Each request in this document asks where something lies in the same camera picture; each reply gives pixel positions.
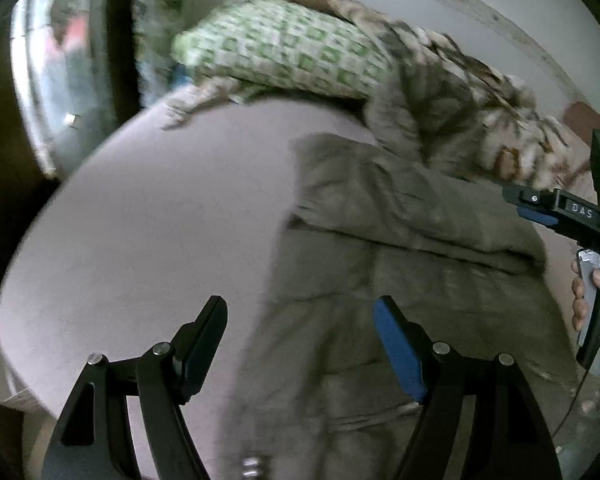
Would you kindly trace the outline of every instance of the pillow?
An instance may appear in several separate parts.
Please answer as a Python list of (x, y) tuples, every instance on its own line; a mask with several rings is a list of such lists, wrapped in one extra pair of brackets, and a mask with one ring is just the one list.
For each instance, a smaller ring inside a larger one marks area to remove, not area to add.
[(185, 27), (186, 0), (132, 0), (140, 103), (149, 107), (170, 90), (171, 43)]
[(367, 98), (388, 70), (355, 25), (282, 0), (219, 9), (175, 38), (173, 57), (194, 81), (232, 76), (357, 99)]

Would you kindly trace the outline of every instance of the brown fabric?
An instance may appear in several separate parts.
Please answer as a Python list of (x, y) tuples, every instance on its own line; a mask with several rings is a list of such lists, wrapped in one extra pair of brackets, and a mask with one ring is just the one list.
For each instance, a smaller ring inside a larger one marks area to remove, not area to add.
[(586, 103), (571, 103), (564, 111), (562, 121), (584, 140), (587, 146), (591, 145), (593, 130), (600, 130), (600, 114)]

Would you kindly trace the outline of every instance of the gray jacket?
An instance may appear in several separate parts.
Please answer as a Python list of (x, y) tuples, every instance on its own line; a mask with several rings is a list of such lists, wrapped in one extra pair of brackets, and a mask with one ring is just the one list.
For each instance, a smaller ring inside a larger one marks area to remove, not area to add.
[(296, 145), (298, 205), (223, 419), (222, 478), (392, 475), (417, 418), (372, 323), (391, 295), (460, 353), (520, 364), (550, 429), (575, 368), (533, 227), (499, 193), (330, 134)]

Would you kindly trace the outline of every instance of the green patterned pillow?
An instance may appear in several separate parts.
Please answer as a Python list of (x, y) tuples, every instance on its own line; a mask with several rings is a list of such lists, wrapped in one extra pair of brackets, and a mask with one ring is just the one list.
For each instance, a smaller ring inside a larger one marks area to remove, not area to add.
[(388, 69), (355, 25), (282, 1), (224, 8), (173, 42), (173, 57), (199, 81), (232, 76), (277, 88), (364, 99)]

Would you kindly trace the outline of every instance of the blue gripper pad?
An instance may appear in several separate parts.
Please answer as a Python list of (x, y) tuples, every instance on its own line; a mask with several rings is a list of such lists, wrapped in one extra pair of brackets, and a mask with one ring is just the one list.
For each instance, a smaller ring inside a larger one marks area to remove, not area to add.
[(518, 216), (520, 218), (524, 218), (526, 220), (531, 220), (537, 224), (542, 224), (546, 227), (553, 227), (554, 225), (558, 225), (558, 219), (553, 216), (545, 215), (539, 213), (538, 211), (531, 211), (531, 209), (527, 209), (526, 207), (517, 208)]
[(423, 402), (427, 387), (422, 378), (422, 363), (382, 298), (374, 304), (374, 324), (400, 387), (416, 402)]

